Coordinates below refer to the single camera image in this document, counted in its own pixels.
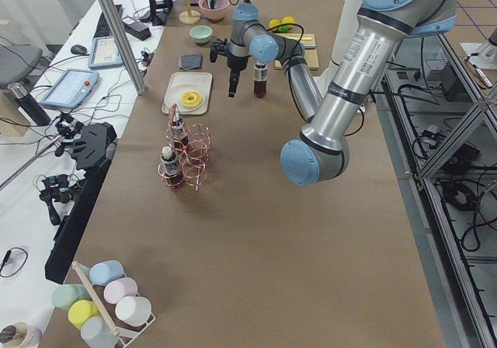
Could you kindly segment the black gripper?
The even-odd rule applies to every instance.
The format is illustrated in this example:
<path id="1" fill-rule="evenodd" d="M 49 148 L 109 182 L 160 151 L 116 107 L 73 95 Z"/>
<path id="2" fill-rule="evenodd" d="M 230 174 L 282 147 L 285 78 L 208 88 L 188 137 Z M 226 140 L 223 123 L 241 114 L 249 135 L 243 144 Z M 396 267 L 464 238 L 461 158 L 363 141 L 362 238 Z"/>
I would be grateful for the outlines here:
<path id="1" fill-rule="evenodd" d="M 238 57 L 233 54 L 227 55 L 228 67 L 231 69 L 229 75 L 228 97 L 235 98 L 241 71 L 247 68 L 249 61 L 248 56 Z"/>

